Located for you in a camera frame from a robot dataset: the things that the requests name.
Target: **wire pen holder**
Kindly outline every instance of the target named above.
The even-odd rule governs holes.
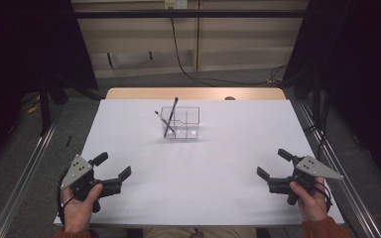
[[[164,119],[170,120],[169,126],[173,129],[167,128],[166,123],[162,121],[163,133],[167,134],[167,139],[197,139],[199,129],[199,107],[162,107],[161,116]]]

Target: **khaki pants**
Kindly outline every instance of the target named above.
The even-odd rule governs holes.
[[[255,228],[199,228],[203,236],[196,236],[193,228],[146,228],[144,238],[256,238]]]

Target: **table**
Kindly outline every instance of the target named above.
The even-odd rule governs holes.
[[[189,100],[192,92],[200,100]],[[175,96],[178,106],[200,108],[197,141],[163,138],[154,110],[171,106]],[[225,96],[243,100],[220,101]],[[125,97],[159,99],[118,99]],[[127,166],[132,167],[132,176],[123,183],[121,194],[100,200],[102,209],[92,223],[140,227],[301,223],[298,208],[288,205],[285,195],[269,193],[256,175],[257,166],[272,177],[291,174],[292,165],[277,155],[280,148],[298,156],[313,154],[280,89],[116,88],[107,98],[113,99],[100,103],[82,156],[92,159],[108,153],[109,159],[95,169],[98,179],[111,179]],[[250,100],[258,98],[276,100]],[[343,223],[336,206],[329,214]]]

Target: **hand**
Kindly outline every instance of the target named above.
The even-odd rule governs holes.
[[[324,184],[324,178],[317,178],[317,181]],[[324,187],[316,183],[316,187],[324,191]],[[299,210],[304,221],[320,221],[327,218],[325,197],[320,192],[313,190],[311,194],[295,181],[290,182],[290,188],[300,198],[298,201]]]
[[[85,201],[73,199],[70,202],[68,201],[73,197],[72,191],[70,188],[63,190],[64,232],[77,233],[88,230],[89,221],[91,220],[92,204],[98,199],[102,190],[103,185],[96,184],[89,192]]]

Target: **orange sleeve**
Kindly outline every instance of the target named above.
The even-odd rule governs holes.
[[[54,238],[91,238],[91,234],[88,231],[78,233],[67,233],[61,228]]]
[[[320,221],[303,222],[303,238],[348,238],[348,231],[335,223],[332,217]]]

